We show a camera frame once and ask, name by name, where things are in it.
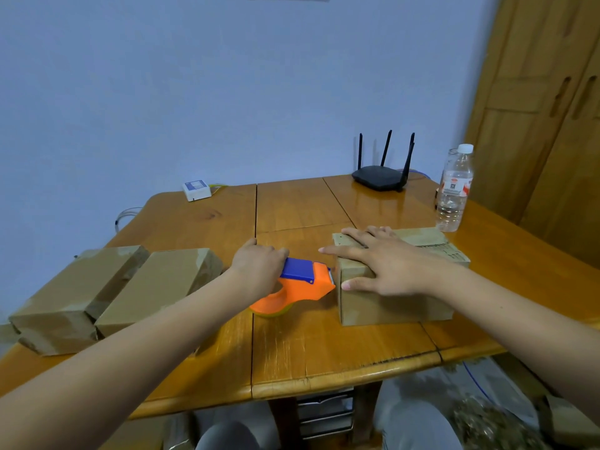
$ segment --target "white power adapter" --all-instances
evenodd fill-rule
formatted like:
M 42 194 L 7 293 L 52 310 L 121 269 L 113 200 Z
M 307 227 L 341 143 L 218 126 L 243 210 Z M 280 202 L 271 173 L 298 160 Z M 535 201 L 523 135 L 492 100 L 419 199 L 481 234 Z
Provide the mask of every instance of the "white power adapter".
M 211 187 L 202 180 L 184 183 L 183 189 L 188 202 L 212 196 Z

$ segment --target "cabinet handle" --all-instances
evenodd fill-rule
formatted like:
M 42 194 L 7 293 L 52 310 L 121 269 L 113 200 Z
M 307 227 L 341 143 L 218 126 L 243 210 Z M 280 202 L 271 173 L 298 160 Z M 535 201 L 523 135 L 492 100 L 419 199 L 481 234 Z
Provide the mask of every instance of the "cabinet handle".
M 596 82 L 596 79 L 598 78 L 597 75 L 592 75 L 586 82 L 586 86 L 584 87 L 583 91 L 581 92 L 581 96 L 579 97 L 579 101 L 577 101 L 577 105 L 575 106 L 575 110 L 573 111 L 573 119 L 577 120 L 579 118 L 579 115 L 581 115 L 581 111 L 583 110 L 583 108 L 585 107 L 586 103 L 588 102 L 588 99 L 590 97 L 590 93 L 592 92 L 592 87 L 594 86 L 594 82 Z
M 552 104 L 552 108 L 550 109 L 550 118 L 556 115 L 559 111 L 560 102 L 562 101 L 562 97 L 565 96 L 565 92 L 569 83 L 571 82 L 571 76 L 565 77 L 563 82 L 560 85 L 559 92 L 554 97 L 554 104 Z

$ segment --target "black router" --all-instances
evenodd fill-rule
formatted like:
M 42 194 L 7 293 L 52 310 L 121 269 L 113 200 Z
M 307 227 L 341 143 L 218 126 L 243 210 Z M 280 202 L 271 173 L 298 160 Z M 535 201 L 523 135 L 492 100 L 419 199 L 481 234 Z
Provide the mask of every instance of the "black router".
M 391 138 L 392 130 L 390 129 L 387 134 L 383 157 L 381 158 L 381 166 L 361 167 L 361 159 L 363 157 L 363 135 L 361 134 L 358 143 L 358 169 L 352 173 L 354 180 L 375 191 L 402 191 L 409 179 L 410 157 L 412 156 L 412 149 L 415 146 L 415 133 L 413 132 L 410 136 L 409 155 L 406 157 L 406 164 L 401 171 L 383 165 L 385 157 L 388 154 L 389 140 Z

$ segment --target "bottle cap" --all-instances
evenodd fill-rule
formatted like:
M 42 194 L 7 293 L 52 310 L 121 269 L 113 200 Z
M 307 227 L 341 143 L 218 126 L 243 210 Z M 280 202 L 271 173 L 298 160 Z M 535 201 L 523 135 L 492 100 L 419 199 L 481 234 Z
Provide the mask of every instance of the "bottle cap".
M 461 143 L 461 145 L 458 146 L 458 152 L 469 155 L 473 153 L 473 145 L 470 143 Z

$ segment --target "table leg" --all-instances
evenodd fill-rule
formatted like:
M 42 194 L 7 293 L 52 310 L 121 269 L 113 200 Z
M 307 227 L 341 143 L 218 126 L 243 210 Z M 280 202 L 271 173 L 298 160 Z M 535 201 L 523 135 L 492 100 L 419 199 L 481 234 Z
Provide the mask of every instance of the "table leg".
M 354 387 L 354 415 L 352 419 L 353 444 L 368 442 L 373 432 L 373 413 L 379 396 L 381 382 L 372 382 Z
M 300 418 L 296 398 L 269 400 L 271 413 L 275 418 L 279 441 L 282 449 L 300 450 L 304 441 L 300 435 Z

